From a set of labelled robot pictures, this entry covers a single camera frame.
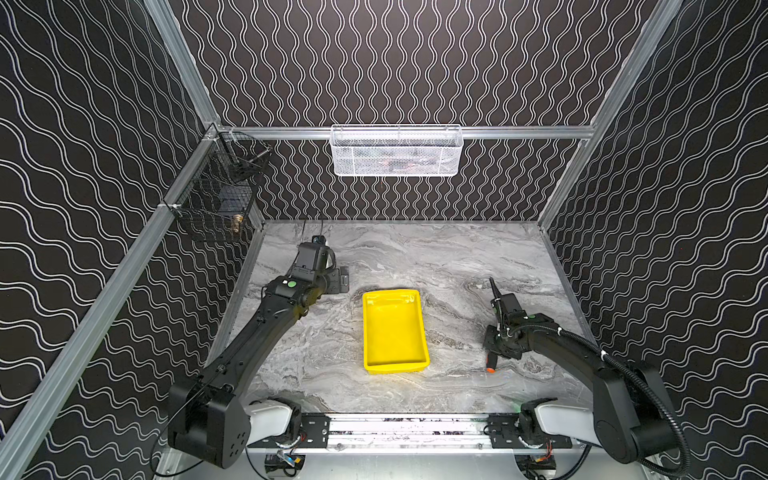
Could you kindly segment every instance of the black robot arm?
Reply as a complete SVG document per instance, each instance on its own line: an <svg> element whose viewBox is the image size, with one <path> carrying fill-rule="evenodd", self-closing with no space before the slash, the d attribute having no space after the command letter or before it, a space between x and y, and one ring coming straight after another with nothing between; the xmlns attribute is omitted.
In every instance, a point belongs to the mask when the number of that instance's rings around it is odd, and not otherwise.
<svg viewBox="0 0 768 480"><path fill-rule="evenodd" d="M168 445L221 468L232 465L250 434L240 396L285 332L322 295L349 292L349 271L336 267L325 237L301 243L287 275L266 285L258 310L224 352L196 378L168 393Z"/></svg>
<svg viewBox="0 0 768 480"><path fill-rule="evenodd" d="M612 458L621 463L640 461L665 475L684 475L690 453L658 370L645 362L625 365L548 316L526 313L513 293L501 295L492 278L490 281L497 325L489 325L485 331L489 368L495 368L496 356L520 359L526 352L554 360L592 391L594 434L589 437L596 436ZM529 411L523 408L521 415L535 425L533 409L551 400L555 399L530 402ZM533 440L540 439L541 430L535 430L531 430ZM644 460L675 448L681 457L675 471Z"/></svg>

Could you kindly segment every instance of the plastic tray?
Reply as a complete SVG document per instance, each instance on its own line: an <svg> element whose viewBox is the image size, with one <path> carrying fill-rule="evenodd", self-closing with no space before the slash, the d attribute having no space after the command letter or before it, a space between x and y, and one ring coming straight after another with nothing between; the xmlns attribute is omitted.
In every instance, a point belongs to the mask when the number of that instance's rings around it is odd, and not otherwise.
<svg viewBox="0 0 768 480"><path fill-rule="evenodd" d="M429 365L418 290L362 295L363 362L370 373L418 372Z"/></svg>

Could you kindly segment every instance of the gray marble surface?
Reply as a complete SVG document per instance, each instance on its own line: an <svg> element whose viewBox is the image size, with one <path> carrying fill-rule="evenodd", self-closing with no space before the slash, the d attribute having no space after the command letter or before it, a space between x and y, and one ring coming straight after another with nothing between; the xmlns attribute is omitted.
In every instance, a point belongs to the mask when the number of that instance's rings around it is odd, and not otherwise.
<svg viewBox="0 0 768 480"><path fill-rule="evenodd" d="M320 225L307 223L303 239ZM301 223L271 223L234 326L234 338L259 305L261 286L284 274ZM326 223L346 295L324 296L277 343L247 400L282 396L306 411L514 412L556 396L589 406L589 390L543 356L499 359L485 371L482 339L493 324L488 277L514 292L529 313L545 313L581 333L538 228L518 223ZM370 375L362 364L362 294L417 289L431 365L422 372Z"/></svg>

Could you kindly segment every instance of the wavy line pattern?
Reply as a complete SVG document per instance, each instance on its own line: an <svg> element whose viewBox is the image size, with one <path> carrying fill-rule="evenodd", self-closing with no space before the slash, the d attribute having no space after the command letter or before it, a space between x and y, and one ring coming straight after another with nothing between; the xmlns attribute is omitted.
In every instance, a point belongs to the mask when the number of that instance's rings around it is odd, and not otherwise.
<svg viewBox="0 0 768 480"><path fill-rule="evenodd" d="M138 0L0 0L0 439L197 146Z"/></svg>
<svg viewBox="0 0 768 480"><path fill-rule="evenodd" d="M659 365L702 480L768 478L766 65L765 2L685 2L551 229L598 342Z"/></svg>
<svg viewBox="0 0 768 480"><path fill-rule="evenodd" d="M224 122L583 125L655 0L183 0Z"/></svg>
<svg viewBox="0 0 768 480"><path fill-rule="evenodd" d="M152 478L167 391L205 363L247 247L194 243L174 223L23 478Z"/></svg>
<svg viewBox="0 0 768 480"><path fill-rule="evenodd" d="M256 151L240 136L229 143L241 157ZM454 177L337 177L327 142L280 141L257 203L272 220L535 221L577 144L468 141Z"/></svg>

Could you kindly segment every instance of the black cable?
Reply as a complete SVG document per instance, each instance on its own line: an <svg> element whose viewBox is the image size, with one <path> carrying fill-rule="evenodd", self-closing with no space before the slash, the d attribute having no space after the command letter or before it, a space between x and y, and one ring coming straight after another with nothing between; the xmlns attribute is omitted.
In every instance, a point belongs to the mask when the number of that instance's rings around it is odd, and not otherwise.
<svg viewBox="0 0 768 480"><path fill-rule="evenodd" d="M581 456L576 461L576 465L572 466L570 470L565 472L563 475L560 475L559 477L555 477L552 480L568 480L570 477L574 476L576 472L578 472L578 469L581 468L581 466L586 462L587 455L589 455L589 451L592 450L592 445L587 445L584 447L584 451L581 453Z"/></svg>
<svg viewBox="0 0 768 480"><path fill-rule="evenodd" d="M205 390L205 388L206 388L207 386L209 386L209 385L210 385L210 383L211 383L211 382L213 382L213 380L214 380L214 379L215 379L215 378L216 378L218 375L219 375L219 373L218 373L218 372L216 372L216 373L214 374L214 376L210 377L210 380L208 380L208 382L207 382L205 385L201 386L201 387L200 387L200 389L199 389L199 390L197 390L197 392L195 392L195 394L194 394L194 395L192 395L192 396L191 396L191 397L190 397L190 398L189 398L189 399L188 399L186 402L184 402L184 404L183 404L183 405L182 405L182 406L181 406L181 407L180 407L180 408L179 408L179 409L178 409L178 410L177 410L177 411L176 411L176 412L175 412L173 415L171 415L171 416L170 416L170 418L168 419L168 421L167 421L167 422L165 422L165 427L163 427L163 429L162 429L162 430L160 430L160 433L158 433L158 434L157 434L157 438L154 440L154 442L152 442L152 448L151 448L151 449L150 449L150 451L149 451L149 452L150 452L150 454L149 454L149 468L150 468L150 470L152 471L152 474L153 474L153 475L156 475L156 476L158 476L158 477L162 477L162 478L170 478L170 477L175 477L176 475L181 475L182 473L185 473L185 472L189 472L189 471L190 471L192 468L195 468L195 467L197 467L199 464L203 463L203 460L200 460L198 463L196 463L196 464L192 465L191 467L187 467L187 468L185 468L184 470L182 470L182 471L180 471L180 472L176 472L176 473L170 473L170 474L164 474L164 473L158 473L158 472L157 472L157 467L158 467L158 466L160 466L160 461L158 461L158 462L157 462L157 465L152 465L152 455L154 455L154 448L157 446L157 443L160 441L160 437L161 437L161 436L163 436L163 432L165 432L166 430L168 430L168 426L169 426L169 425L170 425L170 423L171 423L171 422L173 422L173 420L176 418L176 415L178 415L178 414L179 414L179 412L181 412L182 410L184 410L184 409L187 407L187 405L189 405L189 403L190 403L192 400L195 400L195 399L197 398L197 396L198 396L198 395L200 395L200 394L201 394L201 393L202 393L202 392Z"/></svg>
<svg viewBox="0 0 768 480"><path fill-rule="evenodd" d="M269 480L264 475L261 475L258 470L256 470L256 467L253 465L253 462L250 461L250 455L248 455L248 445L245 445L245 458L248 458L248 463L250 463L250 467L253 469L254 472L256 472L256 475L260 476L263 480Z"/></svg>
<svg viewBox="0 0 768 480"><path fill-rule="evenodd" d="M670 430L672 430L672 435L675 438L675 442L677 443L677 449L680 451L680 464L676 468L663 467L662 465L657 465L650 460L646 460L645 458L640 458L637 461L641 465L650 468L654 472L661 473L662 475L666 475L668 477L679 478L685 476L688 473L688 470L690 469L690 449L688 448L688 441L685 439L685 435L683 434L683 429L680 427L680 424L677 423L677 419L675 419L674 414L669 411L667 406L664 405L656 393L650 389L648 384L644 382L643 379L641 379L639 376L637 376L637 373L629 369L629 367L627 367L620 360L602 352L599 346L593 344L583 336L576 335L573 332L569 332L564 329L555 329L550 326L530 323L528 325L516 326L514 329L509 331L508 335L513 336L515 333L522 329L538 329L545 332L556 333L559 336L572 339L576 343L587 347L589 350L599 355L603 362L608 364L608 366L611 368L616 369L621 375L624 376L625 379L628 379L630 382L632 382L632 384L634 384L640 391L642 391L643 394L645 394L646 397L648 397L648 399L659 411L661 416L664 417L664 420L667 421L667 424L670 426Z"/></svg>

